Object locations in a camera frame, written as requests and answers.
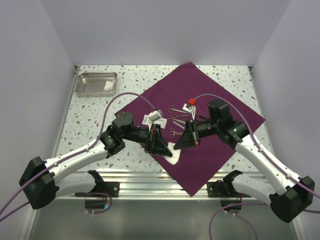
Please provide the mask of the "white gauze pad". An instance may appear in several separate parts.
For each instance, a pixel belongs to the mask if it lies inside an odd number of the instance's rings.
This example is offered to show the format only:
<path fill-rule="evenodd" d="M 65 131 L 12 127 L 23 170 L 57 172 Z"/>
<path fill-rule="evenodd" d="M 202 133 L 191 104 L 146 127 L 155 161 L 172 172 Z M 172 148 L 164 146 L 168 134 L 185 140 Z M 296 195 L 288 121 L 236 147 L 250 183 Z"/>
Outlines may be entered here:
<path fill-rule="evenodd" d="M 168 143 L 168 149 L 170 150 L 170 152 L 172 153 L 172 156 L 166 156 L 165 159 L 168 163 L 170 163 L 171 165 L 175 165 L 178 163 L 180 155 L 181 155 L 181 150 L 180 149 L 174 149 L 174 143 L 173 142 L 169 142 Z"/>
<path fill-rule="evenodd" d="M 105 82 L 105 85 L 104 85 L 103 90 L 104 90 L 105 92 L 110 92 L 110 91 L 113 90 L 113 88 L 114 88 L 114 82 L 107 80 L 107 81 Z"/>

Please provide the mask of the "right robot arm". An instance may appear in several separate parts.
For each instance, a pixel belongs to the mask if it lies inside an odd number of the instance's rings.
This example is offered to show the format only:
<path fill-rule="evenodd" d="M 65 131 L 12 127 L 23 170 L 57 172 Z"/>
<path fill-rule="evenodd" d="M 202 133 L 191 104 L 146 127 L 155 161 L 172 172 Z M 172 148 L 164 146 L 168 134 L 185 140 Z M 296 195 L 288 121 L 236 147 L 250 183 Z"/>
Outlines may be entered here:
<path fill-rule="evenodd" d="M 255 180 L 234 170 L 223 178 L 223 192 L 227 196 L 237 193 L 253 197 L 270 206 L 283 222 L 289 223 L 313 202 L 315 182 L 309 176 L 301 177 L 281 163 L 269 152 L 248 125 L 235 121 L 229 105 L 221 99 L 208 103 L 210 118 L 197 122 L 187 120 L 175 150 L 199 146 L 201 139 L 213 135 L 249 160 L 267 179 Z"/>

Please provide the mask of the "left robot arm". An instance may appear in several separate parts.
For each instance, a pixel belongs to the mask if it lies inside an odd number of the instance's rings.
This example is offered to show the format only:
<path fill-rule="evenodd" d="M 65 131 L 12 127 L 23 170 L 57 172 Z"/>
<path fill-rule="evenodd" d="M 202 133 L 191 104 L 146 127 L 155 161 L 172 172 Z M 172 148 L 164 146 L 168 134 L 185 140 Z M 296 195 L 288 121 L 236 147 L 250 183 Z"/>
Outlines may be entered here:
<path fill-rule="evenodd" d="M 161 126 L 155 121 L 162 117 L 160 110 L 147 115 L 147 127 L 135 126 L 129 112 L 120 113 L 106 131 L 90 143 L 62 156 L 42 160 L 35 157 L 28 163 L 19 180 L 29 204 L 34 210 L 41 209 L 55 198 L 84 193 L 99 196 L 105 182 L 95 170 L 84 174 L 77 171 L 94 162 L 108 159 L 125 147 L 125 141 L 144 145 L 150 155 L 172 157 L 168 143 L 162 136 Z"/>

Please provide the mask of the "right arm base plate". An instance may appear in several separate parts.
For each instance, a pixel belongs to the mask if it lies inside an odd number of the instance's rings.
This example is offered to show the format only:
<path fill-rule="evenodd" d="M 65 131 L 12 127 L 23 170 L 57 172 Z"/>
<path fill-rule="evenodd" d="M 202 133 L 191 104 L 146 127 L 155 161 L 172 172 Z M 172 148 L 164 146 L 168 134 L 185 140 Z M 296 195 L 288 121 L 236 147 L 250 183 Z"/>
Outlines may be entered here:
<path fill-rule="evenodd" d="M 238 193 L 228 181 L 217 180 L 206 183 L 209 198 L 237 198 Z"/>

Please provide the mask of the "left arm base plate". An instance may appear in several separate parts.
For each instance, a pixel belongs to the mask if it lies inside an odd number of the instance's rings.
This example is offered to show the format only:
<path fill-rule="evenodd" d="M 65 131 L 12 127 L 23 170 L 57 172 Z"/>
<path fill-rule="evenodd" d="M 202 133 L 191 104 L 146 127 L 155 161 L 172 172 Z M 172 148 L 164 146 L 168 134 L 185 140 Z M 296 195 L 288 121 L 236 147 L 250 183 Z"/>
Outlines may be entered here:
<path fill-rule="evenodd" d="M 96 183 L 89 192 L 77 192 L 75 197 L 111 197 L 117 198 L 120 192 L 120 183 L 116 181 L 107 181 Z"/>

